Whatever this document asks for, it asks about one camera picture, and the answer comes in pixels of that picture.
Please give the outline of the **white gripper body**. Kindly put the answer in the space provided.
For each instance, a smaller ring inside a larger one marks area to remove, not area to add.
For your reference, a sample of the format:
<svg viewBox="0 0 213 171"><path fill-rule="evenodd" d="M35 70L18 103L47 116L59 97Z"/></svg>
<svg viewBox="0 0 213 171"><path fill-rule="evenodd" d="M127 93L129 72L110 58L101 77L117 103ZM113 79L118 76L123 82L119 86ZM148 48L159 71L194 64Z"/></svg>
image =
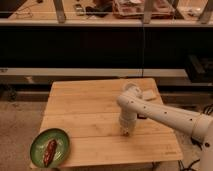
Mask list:
<svg viewBox="0 0 213 171"><path fill-rule="evenodd" d="M126 120L126 119L120 117L119 123L120 123L121 131L128 130L128 131L130 131L130 134L134 131L135 126L136 126L135 119Z"/></svg>

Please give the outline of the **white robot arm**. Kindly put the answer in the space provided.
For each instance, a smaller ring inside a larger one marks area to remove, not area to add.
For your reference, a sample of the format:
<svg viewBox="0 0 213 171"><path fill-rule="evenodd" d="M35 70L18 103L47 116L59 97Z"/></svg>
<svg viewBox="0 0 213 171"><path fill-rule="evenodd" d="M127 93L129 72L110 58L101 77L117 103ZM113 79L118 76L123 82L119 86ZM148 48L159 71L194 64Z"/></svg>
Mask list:
<svg viewBox="0 0 213 171"><path fill-rule="evenodd" d="M137 115L143 115L200 142L200 171L213 171L213 117L199 112L156 104L143 99L141 89L128 84L117 97L119 122L124 135L134 130Z"/></svg>

